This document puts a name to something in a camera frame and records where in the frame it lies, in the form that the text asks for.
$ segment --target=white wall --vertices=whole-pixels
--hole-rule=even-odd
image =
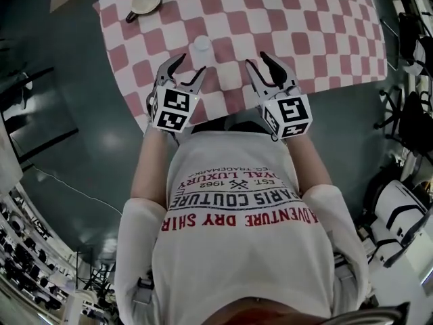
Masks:
[[[427,298],[406,257],[401,257],[391,268],[372,272],[370,280],[380,305],[411,302],[408,325],[424,325],[430,319],[433,302]]]

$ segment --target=person's left forearm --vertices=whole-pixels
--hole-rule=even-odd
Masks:
[[[131,198],[145,198],[165,209],[167,183],[167,134],[149,126],[141,147]]]

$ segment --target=shirt sleeve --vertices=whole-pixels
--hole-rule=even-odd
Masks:
[[[336,313],[358,309],[367,295],[368,262],[341,191],[335,186],[315,186],[305,193],[302,200],[316,214],[332,242],[334,251],[344,255],[355,277],[352,286],[349,281],[342,284],[341,280],[344,278],[336,281],[339,292],[334,295],[334,303],[341,305],[340,311]],[[351,304],[345,302],[345,306],[342,306],[341,301],[350,297],[354,301]]]
[[[147,279],[165,215],[166,209],[143,198],[132,198],[124,206],[118,233],[114,291],[120,319],[125,325],[146,323],[147,310],[143,308],[147,307],[135,303],[133,297],[138,279]]]

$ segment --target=floor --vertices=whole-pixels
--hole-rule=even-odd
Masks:
[[[17,43],[18,55],[34,72],[54,66],[36,81],[26,109],[13,106],[25,126],[12,136],[23,152],[77,126],[79,134],[44,151],[31,162],[89,196],[122,210],[142,140],[116,86],[104,49],[97,0],[71,0],[52,14],[50,0],[10,0],[0,9],[2,37]],[[375,0],[380,17],[396,27],[391,0]],[[396,40],[386,30],[387,52]],[[353,217],[362,211],[370,178],[379,170],[386,142],[373,124],[384,115],[379,89],[403,76],[389,69],[377,83],[315,93],[310,102],[315,122],[311,137],[342,190]],[[35,168],[22,184],[38,210],[70,248],[92,246],[109,256],[116,246],[120,215],[111,207],[71,190]]]

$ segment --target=person's right forearm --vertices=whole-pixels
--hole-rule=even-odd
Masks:
[[[331,177],[308,135],[286,139],[298,177],[301,194],[321,184],[332,184]]]

